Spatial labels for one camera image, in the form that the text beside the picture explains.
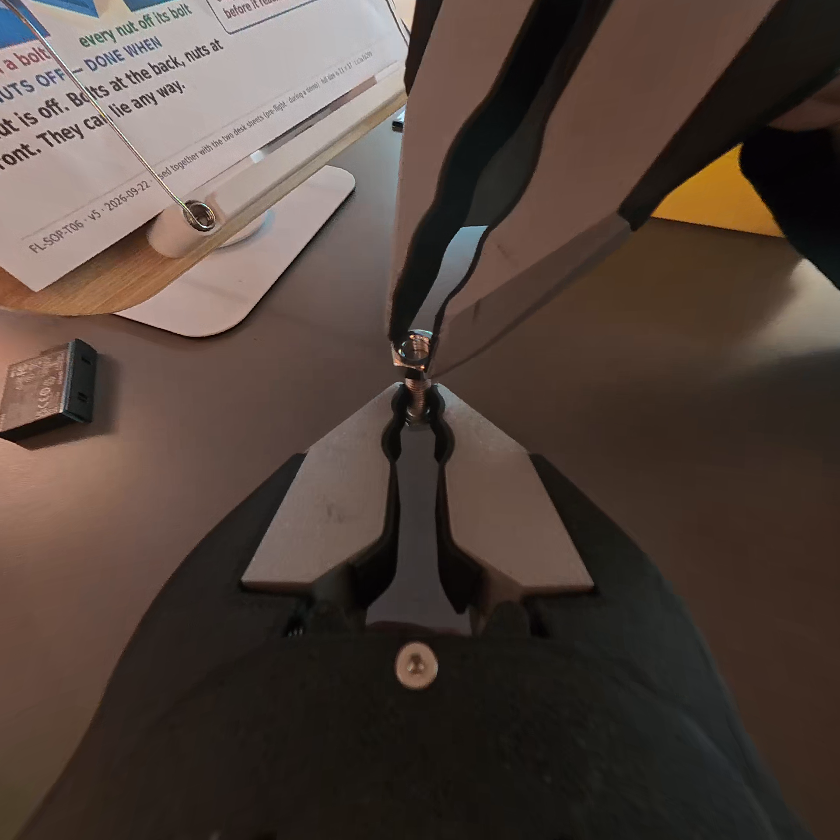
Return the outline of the printed instruction sheet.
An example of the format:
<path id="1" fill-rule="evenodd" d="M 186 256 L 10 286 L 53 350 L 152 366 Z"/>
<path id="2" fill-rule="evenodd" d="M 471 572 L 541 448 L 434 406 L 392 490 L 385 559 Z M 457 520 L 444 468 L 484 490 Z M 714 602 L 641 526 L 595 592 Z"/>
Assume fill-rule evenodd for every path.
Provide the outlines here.
<path id="1" fill-rule="evenodd" d="M 47 288 L 406 52 L 385 1 L 2 2 L 2 268 Z"/>

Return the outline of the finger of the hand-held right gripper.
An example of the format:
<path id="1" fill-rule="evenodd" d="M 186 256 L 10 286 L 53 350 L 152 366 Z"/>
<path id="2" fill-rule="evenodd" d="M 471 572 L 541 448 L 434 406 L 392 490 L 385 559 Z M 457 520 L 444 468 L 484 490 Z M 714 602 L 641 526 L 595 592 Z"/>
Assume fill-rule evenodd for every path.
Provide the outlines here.
<path id="1" fill-rule="evenodd" d="M 466 220 L 480 165 L 469 128 L 499 92 L 541 2 L 415 2 L 397 190 L 388 340 L 403 341 Z"/>
<path id="2" fill-rule="evenodd" d="M 621 1 L 556 102 L 535 172 L 448 303 L 433 372 L 477 356 L 628 236 L 623 203 L 770 1 Z"/>

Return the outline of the silver bolt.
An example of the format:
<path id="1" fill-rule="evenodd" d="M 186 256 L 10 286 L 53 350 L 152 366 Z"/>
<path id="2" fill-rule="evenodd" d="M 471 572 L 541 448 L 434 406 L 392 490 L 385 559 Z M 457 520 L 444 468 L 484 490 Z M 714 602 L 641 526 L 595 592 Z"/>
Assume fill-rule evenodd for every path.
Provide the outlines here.
<path id="1" fill-rule="evenodd" d="M 405 412 L 407 424 L 415 426 L 427 422 L 428 394 L 431 384 L 425 371 L 418 368 L 405 368 L 404 386 L 408 394 Z"/>

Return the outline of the yellow plastic bin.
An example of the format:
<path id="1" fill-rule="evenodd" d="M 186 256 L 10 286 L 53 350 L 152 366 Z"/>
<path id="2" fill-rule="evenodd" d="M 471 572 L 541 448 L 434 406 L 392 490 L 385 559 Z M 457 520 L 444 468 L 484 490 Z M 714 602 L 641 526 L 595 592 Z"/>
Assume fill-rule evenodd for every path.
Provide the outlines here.
<path id="1" fill-rule="evenodd" d="M 741 148 L 732 148 L 677 187 L 652 217 L 783 238 L 769 208 L 741 173 Z"/>

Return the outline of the person's right hand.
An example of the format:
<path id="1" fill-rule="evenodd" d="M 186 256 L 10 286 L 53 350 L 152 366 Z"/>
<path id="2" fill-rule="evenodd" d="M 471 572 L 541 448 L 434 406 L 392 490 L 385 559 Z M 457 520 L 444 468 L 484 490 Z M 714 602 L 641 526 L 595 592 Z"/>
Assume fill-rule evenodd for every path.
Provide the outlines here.
<path id="1" fill-rule="evenodd" d="M 839 124 L 839 77 L 769 123 L 775 130 L 834 130 Z"/>

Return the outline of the silver hex nut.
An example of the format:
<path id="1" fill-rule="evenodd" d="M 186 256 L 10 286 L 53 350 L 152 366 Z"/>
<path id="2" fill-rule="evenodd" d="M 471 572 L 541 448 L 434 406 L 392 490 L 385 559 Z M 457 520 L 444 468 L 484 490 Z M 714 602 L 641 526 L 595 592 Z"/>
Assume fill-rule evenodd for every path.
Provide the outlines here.
<path id="1" fill-rule="evenodd" d="M 394 366 L 424 375 L 432 359 L 434 334 L 426 330 L 409 330 L 392 343 Z"/>

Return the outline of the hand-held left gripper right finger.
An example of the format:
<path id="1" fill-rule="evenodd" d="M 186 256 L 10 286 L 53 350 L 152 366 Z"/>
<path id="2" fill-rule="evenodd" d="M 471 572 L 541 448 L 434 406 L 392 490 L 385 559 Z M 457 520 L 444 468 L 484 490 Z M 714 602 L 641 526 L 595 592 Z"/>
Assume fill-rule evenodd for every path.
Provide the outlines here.
<path id="1" fill-rule="evenodd" d="M 594 582 L 529 452 L 443 385 L 432 428 L 437 568 L 458 614 L 592 592 Z"/>

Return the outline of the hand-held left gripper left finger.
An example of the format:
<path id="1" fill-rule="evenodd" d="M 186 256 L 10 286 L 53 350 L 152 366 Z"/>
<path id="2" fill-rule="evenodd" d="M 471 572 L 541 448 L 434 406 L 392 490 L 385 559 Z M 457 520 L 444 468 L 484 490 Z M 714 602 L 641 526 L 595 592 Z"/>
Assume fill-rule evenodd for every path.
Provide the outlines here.
<path id="1" fill-rule="evenodd" d="M 365 610 L 393 581 L 404 388 L 390 385 L 314 443 L 248 564 L 254 592 Z"/>

